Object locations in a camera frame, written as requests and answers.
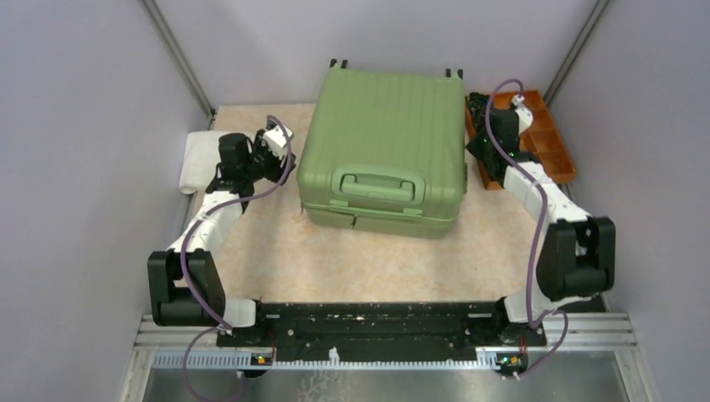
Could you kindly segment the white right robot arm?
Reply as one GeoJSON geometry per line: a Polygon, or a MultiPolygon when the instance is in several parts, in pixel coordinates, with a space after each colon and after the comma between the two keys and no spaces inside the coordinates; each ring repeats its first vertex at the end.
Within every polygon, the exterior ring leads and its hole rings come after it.
{"type": "Polygon", "coordinates": [[[521,148],[533,112],[523,94],[503,109],[491,95],[471,92],[467,151],[490,181],[513,194],[536,222],[527,260],[525,286],[499,299],[491,316],[491,335],[513,345],[536,331],[549,314],[586,302],[615,284],[615,224],[594,217],[572,201],[546,172],[542,161],[521,148]]]}

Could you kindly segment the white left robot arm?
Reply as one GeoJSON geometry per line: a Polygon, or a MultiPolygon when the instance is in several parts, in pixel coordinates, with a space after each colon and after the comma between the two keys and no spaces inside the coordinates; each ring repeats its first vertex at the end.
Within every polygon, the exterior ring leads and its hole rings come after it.
{"type": "Polygon", "coordinates": [[[269,325],[257,316],[258,302],[228,297],[215,259],[250,202],[286,182],[296,165],[292,141],[292,130],[275,121],[254,137],[219,137],[214,167],[199,185],[204,194],[198,212],[173,243],[147,260],[152,319],[159,327],[236,329],[253,347],[267,339],[269,325]]]}

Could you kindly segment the green suitcase blue lining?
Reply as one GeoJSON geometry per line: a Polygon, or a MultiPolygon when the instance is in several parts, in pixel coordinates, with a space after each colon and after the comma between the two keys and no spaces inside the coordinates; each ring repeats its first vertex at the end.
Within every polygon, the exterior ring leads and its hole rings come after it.
{"type": "Polygon", "coordinates": [[[461,74],[332,67],[296,181],[315,224],[440,239],[467,190],[461,74]]]}

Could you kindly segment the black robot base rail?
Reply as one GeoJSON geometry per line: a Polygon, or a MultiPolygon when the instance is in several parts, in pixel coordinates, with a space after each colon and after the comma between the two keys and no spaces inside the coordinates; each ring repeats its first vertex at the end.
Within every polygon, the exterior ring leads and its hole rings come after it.
{"type": "Polygon", "coordinates": [[[472,361],[478,348],[546,345],[544,331],[510,323],[492,301],[260,303],[256,324],[219,334],[223,348],[268,348],[276,361],[472,361]]]}

